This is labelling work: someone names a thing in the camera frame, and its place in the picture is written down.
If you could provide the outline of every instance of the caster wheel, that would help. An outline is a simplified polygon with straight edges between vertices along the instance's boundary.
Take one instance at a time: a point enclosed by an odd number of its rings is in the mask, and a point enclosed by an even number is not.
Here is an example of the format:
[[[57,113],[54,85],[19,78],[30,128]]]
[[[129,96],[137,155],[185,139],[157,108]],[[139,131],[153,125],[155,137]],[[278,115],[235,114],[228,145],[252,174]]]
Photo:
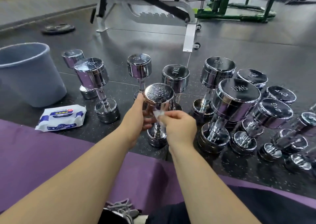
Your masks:
[[[195,50],[199,49],[200,46],[201,46],[201,45],[200,45],[200,43],[198,43],[198,42],[196,42],[196,43],[193,44],[193,48],[194,48]]]

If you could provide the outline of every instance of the white wipe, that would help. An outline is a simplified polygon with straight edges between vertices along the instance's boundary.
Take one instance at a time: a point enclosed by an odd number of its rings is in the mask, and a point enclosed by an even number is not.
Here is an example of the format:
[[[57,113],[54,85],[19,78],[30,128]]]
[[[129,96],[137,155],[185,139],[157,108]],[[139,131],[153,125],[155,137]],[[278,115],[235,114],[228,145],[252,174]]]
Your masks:
[[[80,105],[69,105],[44,110],[35,130],[50,132],[83,125],[86,115],[86,107]]]
[[[160,115],[164,115],[165,114],[165,111],[161,111],[161,110],[155,110],[153,111],[153,114],[155,116],[155,118],[158,120],[158,117]],[[164,127],[165,125],[163,124],[163,122],[159,122],[160,126]]]

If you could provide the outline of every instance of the person's right arm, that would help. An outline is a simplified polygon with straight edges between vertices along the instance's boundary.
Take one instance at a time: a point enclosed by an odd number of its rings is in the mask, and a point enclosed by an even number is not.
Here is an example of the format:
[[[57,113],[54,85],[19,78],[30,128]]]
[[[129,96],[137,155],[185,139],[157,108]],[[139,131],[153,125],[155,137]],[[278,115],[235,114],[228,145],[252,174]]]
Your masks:
[[[166,125],[169,150],[191,224],[260,224],[194,149],[194,118],[182,111],[168,111],[159,120]]]

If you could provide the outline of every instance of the hand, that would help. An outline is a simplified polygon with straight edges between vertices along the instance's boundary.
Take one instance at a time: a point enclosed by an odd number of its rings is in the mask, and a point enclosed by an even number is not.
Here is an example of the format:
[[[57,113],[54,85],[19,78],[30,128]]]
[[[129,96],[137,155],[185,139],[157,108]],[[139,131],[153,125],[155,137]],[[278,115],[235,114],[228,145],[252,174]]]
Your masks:
[[[128,142],[131,144],[130,148],[135,146],[136,140],[141,131],[152,127],[152,123],[156,121],[155,118],[145,118],[147,113],[143,111],[144,96],[138,94],[133,106],[125,114],[120,126],[122,135],[126,135]]]
[[[166,125],[167,140],[171,150],[183,148],[185,145],[193,147],[197,132],[194,118],[183,111],[167,111],[158,119]]]

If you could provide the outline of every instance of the green gym machine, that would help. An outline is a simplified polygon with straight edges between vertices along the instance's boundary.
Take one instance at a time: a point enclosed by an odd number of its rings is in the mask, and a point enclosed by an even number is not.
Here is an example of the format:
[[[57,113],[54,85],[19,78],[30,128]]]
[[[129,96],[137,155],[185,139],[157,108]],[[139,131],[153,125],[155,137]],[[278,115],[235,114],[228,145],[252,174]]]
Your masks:
[[[229,0],[211,0],[210,3],[207,4],[209,8],[203,9],[204,1],[202,1],[200,9],[196,9],[195,17],[198,19],[227,19],[266,23],[269,19],[275,17],[275,15],[277,14],[275,11],[271,11],[274,0],[268,0],[266,8],[248,5],[249,0],[246,0],[245,4],[229,4],[228,2]],[[228,7],[255,11],[256,14],[227,15],[226,10]]]

